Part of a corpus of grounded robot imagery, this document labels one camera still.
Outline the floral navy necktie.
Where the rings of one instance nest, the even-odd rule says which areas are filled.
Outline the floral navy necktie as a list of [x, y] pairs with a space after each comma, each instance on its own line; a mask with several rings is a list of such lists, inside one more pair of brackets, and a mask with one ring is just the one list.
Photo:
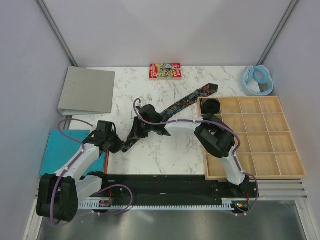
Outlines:
[[[187, 107], [195, 104], [198, 98], [209, 97], [215, 94], [219, 89], [219, 86], [214, 83], [208, 83], [203, 87], [195, 90], [184, 98], [178, 100], [170, 107], [166, 108], [161, 113], [156, 112], [155, 107], [151, 104], [141, 106], [141, 100], [138, 99], [135, 103], [134, 109], [143, 117], [146, 121], [161, 123], [168, 121], [174, 115], [180, 113]], [[149, 136], [150, 132], [155, 132], [159, 136], [169, 136], [170, 134], [165, 130], [164, 126], [160, 125], [148, 125], [144, 122], [145, 138]], [[139, 140], [131, 140], [124, 143], [122, 152], [126, 153], [129, 151]]]

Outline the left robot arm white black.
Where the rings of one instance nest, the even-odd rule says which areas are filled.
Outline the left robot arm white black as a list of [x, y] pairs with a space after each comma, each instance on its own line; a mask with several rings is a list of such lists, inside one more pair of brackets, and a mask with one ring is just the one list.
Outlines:
[[104, 197], [109, 193], [108, 182], [83, 174], [103, 153], [119, 152], [124, 142], [117, 135], [114, 122], [100, 120], [79, 144], [78, 151], [65, 165], [52, 174], [45, 173], [39, 181], [36, 213], [48, 218], [53, 226], [72, 221], [79, 204], [91, 195]]

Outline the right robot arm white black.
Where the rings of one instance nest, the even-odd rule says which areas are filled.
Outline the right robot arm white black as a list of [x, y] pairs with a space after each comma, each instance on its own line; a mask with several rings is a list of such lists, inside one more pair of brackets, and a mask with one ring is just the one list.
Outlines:
[[160, 136], [191, 136], [196, 137], [204, 149], [220, 160], [226, 173], [229, 191], [235, 197], [247, 191], [250, 180], [237, 156], [241, 145], [240, 138], [213, 113], [197, 119], [170, 118], [164, 121], [153, 105], [134, 106], [137, 117], [134, 118], [129, 141], [148, 137], [150, 132]]

